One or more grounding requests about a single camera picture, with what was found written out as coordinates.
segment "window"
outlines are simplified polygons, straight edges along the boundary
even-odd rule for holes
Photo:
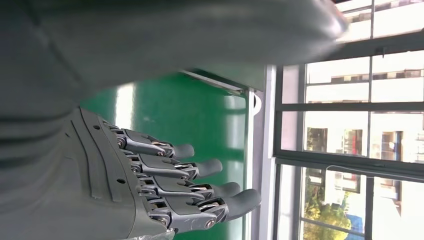
[[[347,50],[276,71],[275,162],[294,169],[284,172],[294,184],[276,191],[294,204],[280,212],[286,226],[293,220],[293,234],[273,239],[422,235],[424,31],[416,31],[424,27],[423,4],[340,3],[351,23],[338,40]]]
[[[304,168],[301,208],[304,240],[345,240],[362,237],[365,222],[365,176]],[[324,181],[314,183],[320,173]]]
[[[378,177],[375,183],[372,239],[417,239],[422,234],[424,183]]]
[[[308,111],[304,118],[305,151],[367,155],[367,112]]]
[[[337,41],[347,43],[424,29],[424,0],[350,0],[336,5],[350,23]]]

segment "green wall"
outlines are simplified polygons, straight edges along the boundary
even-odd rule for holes
[[[182,73],[108,89],[81,106],[111,123],[132,127],[173,144],[190,143],[195,156],[187,161],[221,160],[224,170],[197,180],[214,185],[244,184],[246,101]],[[217,224],[208,231],[177,234],[176,240],[241,240],[243,221]]]

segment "window pane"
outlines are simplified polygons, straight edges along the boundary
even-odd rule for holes
[[[304,219],[364,232],[366,176],[314,168],[303,174]]]
[[[306,87],[306,103],[362,103],[368,95],[368,82]]]
[[[367,82],[370,58],[359,57],[335,61],[315,62],[307,65],[307,84]]]
[[[317,224],[303,223],[303,240],[364,240],[364,237]]]
[[[371,37],[371,9],[344,14],[350,23],[347,32],[337,42],[353,42],[370,39]]]
[[[374,37],[417,32],[424,28],[423,0],[376,0]]]
[[[424,163],[423,113],[373,112],[370,157]]]
[[[371,0],[350,0],[336,4],[336,7],[340,12],[362,8],[365,6],[371,6]]]
[[[367,155],[367,112],[309,111],[304,122],[304,150]]]
[[[375,178],[373,240],[420,239],[424,183]]]
[[[424,100],[424,51],[374,56],[372,102]]]

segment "window bar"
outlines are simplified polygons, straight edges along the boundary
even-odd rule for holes
[[[324,227],[324,228],[334,229],[334,230],[337,230],[337,231],[340,231],[340,232],[353,234],[353,235],[360,236],[360,237],[365,236],[362,232],[352,231],[350,229],[346,229],[346,228],[339,227],[339,226],[334,226],[334,225],[331,225],[331,224],[327,224],[325,222],[315,221],[315,220],[307,219],[307,218],[304,218],[304,217],[301,217],[300,219],[302,221],[306,222],[306,223],[315,224],[315,225],[318,225],[318,226],[321,226],[321,227]]]
[[[371,35],[374,38],[374,15],[376,11],[376,1],[371,0]],[[368,77],[368,102],[372,102],[373,90],[373,56],[369,57],[369,77]],[[367,125],[367,143],[366,143],[366,157],[371,155],[371,111],[368,111],[368,125]],[[373,239],[373,210],[374,210],[374,177],[366,178],[365,187],[365,226],[364,238],[365,240]]]
[[[375,13],[375,0],[371,0],[371,33],[370,38],[374,38],[374,13]],[[373,90],[373,57],[369,57],[369,72],[368,72],[368,102],[372,102],[372,90]],[[367,137],[366,137],[366,157],[369,158],[371,155],[371,111],[368,111],[368,124],[367,124]]]
[[[278,239],[280,219],[281,164],[275,166],[274,215],[272,224],[272,239]]]
[[[277,110],[283,102],[283,66],[275,68],[275,116],[274,116],[274,145],[272,153],[276,155],[281,150],[281,134],[283,124],[283,113]]]
[[[357,7],[357,8],[354,8],[354,9],[349,9],[349,10],[346,10],[346,11],[342,11],[341,13],[342,14],[351,14],[351,13],[354,13],[354,12],[360,12],[360,11],[364,11],[364,10],[370,9],[371,6],[372,5],[361,6],[361,7]]]
[[[306,72],[307,72],[307,65],[301,64],[299,65],[298,69],[298,81],[297,81],[297,102],[298,103],[305,103],[305,93],[306,93]],[[296,124],[296,150],[297,151],[303,151],[304,149],[304,137],[305,137],[305,112],[298,111],[297,112],[297,124]],[[301,232],[301,216],[303,214],[302,212],[302,183],[303,183],[303,176],[302,176],[302,167],[296,166],[295,172],[294,172],[294,204],[293,204],[293,225],[292,225],[292,239],[293,240],[299,240],[302,236],[300,236]]]
[[[275,106],[276,111],[316,111],[316,112],[422,112],[424,102],[336,102],[336,103],[289,103]]]
[[[367,177],[365,190],[365,240],[373,239],[374,178]]]

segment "metal pin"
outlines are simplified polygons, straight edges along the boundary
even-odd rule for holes
[[[204,229],[210,229],[215,225],[215,219],[211,219],[207,221],[206,225],[204,226]]]

